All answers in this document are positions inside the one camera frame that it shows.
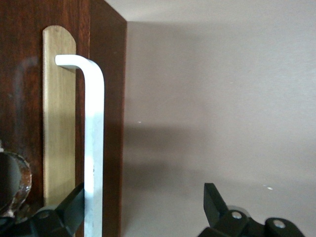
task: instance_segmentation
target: white wall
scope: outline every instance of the white wall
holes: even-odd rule
[[[197,236],[204,182],[314,236],[316,2],[108,2],[129,20],[124,236]]]

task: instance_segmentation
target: white metal handle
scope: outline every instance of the white metal handle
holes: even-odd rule
[[[99,66],[79,55],[56,55],[63,68],[79,68],[85,82],[84,236],[102,236],[104,79]]]

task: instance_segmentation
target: white handle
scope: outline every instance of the white handle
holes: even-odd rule
[[[56,55],[63,68],[79,68],[85,82],[84,236],[102,236],[104,79],[99,66],[79,55]]]

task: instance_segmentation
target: metal screw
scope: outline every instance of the metal screw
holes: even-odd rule
[[[4,225],[5,223],[7,223],[8,219],[6,218],[1,218],[0,219],[0,226]]]
[[[273,220],[273,224],[278,228],[281,228],[281,229],[285,228],[285,224],[280,220]]]
[[[232,212],[232,216],[235,218],[235,219],[241,219],[242,218],[242,215],[237,212],[237,211],[233,211]]]
[[[38,214],[38,218],[39,219],[44,219],[44,218],[47,218],[49,216],[49,212],[48,211],[43,211],[43,212],[40,212]]]

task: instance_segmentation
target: dark wood panel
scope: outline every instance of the dark wood panel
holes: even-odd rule
[[[43,205],[42,31],[66,28],[77,52],[91,58],[106,78],[104,229],[118,237],[126,21],[103,0],[0,1],[0,139],[30,164],[33,183],[26,204]],[[76,183],[83,181],[84,78],[76,82]]]
[[[90,58],[105,77],[103,236],[120,236],[123,99],[127,22],[103,0],[91,2]]]

